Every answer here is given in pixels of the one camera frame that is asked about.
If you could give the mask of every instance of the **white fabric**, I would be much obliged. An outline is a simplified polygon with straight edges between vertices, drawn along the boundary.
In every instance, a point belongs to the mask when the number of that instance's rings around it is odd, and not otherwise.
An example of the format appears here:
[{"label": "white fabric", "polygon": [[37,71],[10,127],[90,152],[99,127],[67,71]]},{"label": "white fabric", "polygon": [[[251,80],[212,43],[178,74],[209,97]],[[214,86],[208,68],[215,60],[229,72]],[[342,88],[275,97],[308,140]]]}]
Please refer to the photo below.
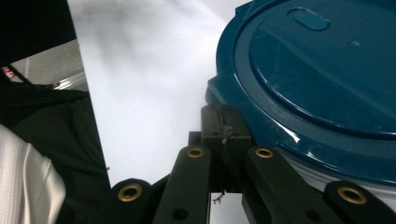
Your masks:
[{"label": "white fabric", "polygon": [[50,159],[0,125],[0,224],[54,223],[64,196]]}]

